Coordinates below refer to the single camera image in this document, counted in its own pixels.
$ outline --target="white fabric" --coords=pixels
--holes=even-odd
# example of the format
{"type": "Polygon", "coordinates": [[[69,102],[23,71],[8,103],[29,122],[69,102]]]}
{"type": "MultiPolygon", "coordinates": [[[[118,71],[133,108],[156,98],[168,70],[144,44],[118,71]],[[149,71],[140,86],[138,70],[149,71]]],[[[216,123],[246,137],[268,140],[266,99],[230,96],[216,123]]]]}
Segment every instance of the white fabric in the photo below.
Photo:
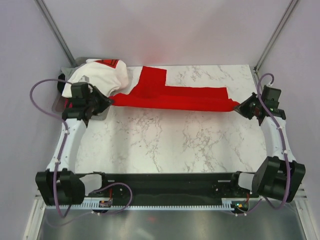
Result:
{"type": "Polygon", "coordinates": [[[84,184],[85,195],[88,196],[94,190],[100,189],[102,186],[102,177],[100,174],[88,174],[80,177],[84,184]]]}
{"type": "MultiPolygon", "coordinates": [[[[99,59],[93,59],[79,67],[70,77],[68,82],[78,83],[88,79],[88,82],[96,86],[101,93],[109,97],[113,91],[124,89],[129,84],[126,64],[119,60],[115,68],[95,62],[99,59]]],[[[62,96],[71,98],[71,85],[66,84],[62,96]]]]}
{"type": "Polygon", "coordinates": [[[89,58],[89,59],[85,60],[85,62],[88,64],[88,63],[92,63],[92,62],[98,61],[98,60],[102,60],[102,59],[89,58]]]}

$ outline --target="red cloth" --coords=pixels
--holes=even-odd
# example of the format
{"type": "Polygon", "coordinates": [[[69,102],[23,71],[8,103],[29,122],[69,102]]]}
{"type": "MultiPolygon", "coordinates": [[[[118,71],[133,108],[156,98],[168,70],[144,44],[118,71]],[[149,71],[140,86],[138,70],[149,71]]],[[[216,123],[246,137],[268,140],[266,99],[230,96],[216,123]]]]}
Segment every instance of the red cloth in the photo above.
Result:
{"type": "Polygon", "coordinates": [[[175,109],[208,112],[231,112],[239,103],[228,98],[226,87],[166,86],[167,70],[142,68],[138,84],[127,95],[110,98],[114,106],[151,109],[175,109]]]}

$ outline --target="white wall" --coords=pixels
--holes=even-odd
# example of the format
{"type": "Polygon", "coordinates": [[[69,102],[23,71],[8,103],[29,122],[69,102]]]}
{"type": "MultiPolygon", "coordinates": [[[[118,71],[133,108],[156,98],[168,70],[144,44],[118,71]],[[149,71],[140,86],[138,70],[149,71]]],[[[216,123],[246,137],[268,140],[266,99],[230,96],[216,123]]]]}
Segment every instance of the white wall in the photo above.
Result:
{"type": "Polygon", "coordinates": [[[280,107],[296,159],[305,164],[304,186],[320,229],[320,1],[303,0],[260,71],[274,73],[280,107]]]}
{"type": "Polygon", "coordinates": [[[70,51],[141,65],[255,65],[290,0],[44,0],[70,51]]]}
{"type": "MultiPolygon", "coordinates": [[[[32,106],[29,91],[69,64],[33,0],[0,1],[0,30],[0,239],[18,240],[36,193],[36,172],[50,161],[60,128],[32,106]]],[[[56,85],[35,93],[50,110],[56,85]]]]}

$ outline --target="purple cable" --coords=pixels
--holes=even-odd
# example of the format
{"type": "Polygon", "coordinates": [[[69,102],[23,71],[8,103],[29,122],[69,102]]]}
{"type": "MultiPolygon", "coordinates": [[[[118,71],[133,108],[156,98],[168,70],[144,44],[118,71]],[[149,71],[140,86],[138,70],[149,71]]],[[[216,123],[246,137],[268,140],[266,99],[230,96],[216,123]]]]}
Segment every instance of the purple cable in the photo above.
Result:
{"type": "Polygon", "coordinates": [[[34,90],[39,84],[42,84],[44,82],[61,82],[61,83],[66,83],[66,84],[70,84],[70,85],[71,85],[71,83],[68,82],[68,81],[65,81],[65,80],[61,80],[61,79],[45,79],[45,80],[41,80],[41,81],[38,81],[35,85],[33,85],[33,87],[30,90],[30,95],[29,95],[32,104],[40,112],[42,112],[42,113],[44,113],[44,114],[46,114],[46,115],[48,115],[50,117],[53,117],[55,119],[58,119],[59,121],[61,121],[64,124],[64,127],[65,127],[65,134],[64,134],[64,137],[63,137],[59,152],[58,152],[57,162],[55,163],[54,172],[53,172],[53,199],[54,199],[54,205],[55,205],[55,209],[57,210],[59,216],[64,219],[67,216],[71,206],[69,206],[69,208],[67,209],[67,211],[64,214],[61,212],[61,209],[59,207],[59,201],[58,201],[58,193],[57,193],[57,174],[58,174],[58,168],[59,168],[59,162],[60,162],[60,159],[61,159],[61,155],[62,155],[62,152],[64,150],[64,147],[65,147],[65,144],[66,144],[66,141],[67,141],[67,137],[68,137],[68,124],[59,115],[56,115],[56,114],[53,114],[51,112],[45,111],[41,107],[39,107],[38,104],[36,104],[36,102],[34,100],[34,97],[33,97],[34,90]]]}
{"type": "Polygon", "coordinates": [[[279,206],[274,206],[270,202],[270,200],[268,198],[266,198],[266,197],[265,197],[265,200],[269,203],[269,205],[273,209],[278,210],[278,209],[281,209],[285,205],[285,203],[287,202],[287,199],[288,199],[288,196],[289,196],[291,174],[290,174],[290,164],[289,164],[288,154],[285,153],[287,147],[286,147],[286,141],[285,141],[284,133],[283,133],[282,129],[280,128],[280,124],[276,120],[275,116],[273,116],[273,114],[270,112],[270,110],[267,108],[267,106],[264,104],[263,100],[261,99],[261,94],[260,94],[261,82],[266,76],[271,76],[272,77],[271,84],[274,82],[275,76],[272,73],[265,73],[259,79],[257,87],[256,87],[256,90],[257,90],[258,99],[259,99],[262,107],[268,113],[268,115],[271,117],[271,119],[273,120],[273,122],[276,125],[276,127],[277,127],[277,129],[279,131],[279,134],[280,134],[281,143],[282,143],[282,150],[283,150],[283,156],[284,156],[284,161],[285,161],[285,168],[286,168],[286,183],[285,183],[285,190],[284,190],[283,199],[282,199],[281,204],[279,206]]]}
{"type": "MultiPolygon", "coordinates": [[[[113,187],[113,186],[116,186],[116,185],[123,185],[123,186],[125,186],[125,187],[129,190],[129,192],[130,192],[130,199],[129,199],[128,203],[127,203],[123,208],[121,208],[121,209],[119,209],[119,210],[117,210],[117,211],[100,213],[100,215],[115,215],[115,214],[121,213],[121,212],[123,212],[123,211],[131,204],[132,198],[133,198],[132,190],[131,190],[131,188],[130,188],[127,184],[125,184],[125,183],[123,183],[123,182],[114,182],[114,183],[111,183],[111,184],[108,185],[108,186],[105,186],[105,187],[103,187],[103,188],[94,190],[94,191],[92,191],[92,192],[90,192],[90,193],[92,194],[92,193],[101,192],[101,191],[104,191],[104,190],[106,190],[106,189],[108,189],[108,188],[111,188],[111,187],[113,187]]],[[[92,212],[92,211],[87,211],[87,212],[85,212],[85,213],[83,213],[83,214],[81,214],[81,215],[79,215],[79,216],[76,216],[75,218],[73,218],[73,219],[71,219],[71,220],[69,220],[69,221],[67,221],[67,222],[65,222],[65,223],[59,224],[59,225],[55,225],[55,224],[50,223],[50,222],[48,221],[48,218],[47,218],[47,217],[45,218],[45,222],[46,222],[50,227],[52,227],[52,228],[60,228],[60,227],[63,227],[63,226],[65,226],[65,225],[69,224],[69,223],[72,223],[73,221],[76,221],[76,220],[82,218],[83,216],[89,215],[89,214],[91,214],[91,213],[93,213],[93,212],[92,212]]]]}
{"type": "Polygon", "coordinates": [[[101,191],[104,191],[104,190],[106,190],[106,189],[108,189],[108,188],[111,188],[111,187],[113,187],[113,186],[116,186],[116,185],[123,185],[123,186],[125,186],[125,187],[129,190],[129,192],[130,192],[130,199],[129,199],[128,203],[127,203],[123,208],[121,208],[121,209],[119,209],[119,210],[117,210],[117,211],[100,213],[100,215],[114,215],[114,214],[121,213],[122,211],[124,211],[124,210],[131,204],[132,198],[133,198],[132,190],[131,190],[131,188],[130,188],[127,184],[125,184],[125,183],[123,183],[123,182],[114,182],[114,183],[111,183],[110,185],[105,186],[105,187],[103,187],[103,188],[101,188],[101,189],[98,189],[98,190],[94,190],[94,191],[92,191],[91,193],[101,192],[101,191]]]}

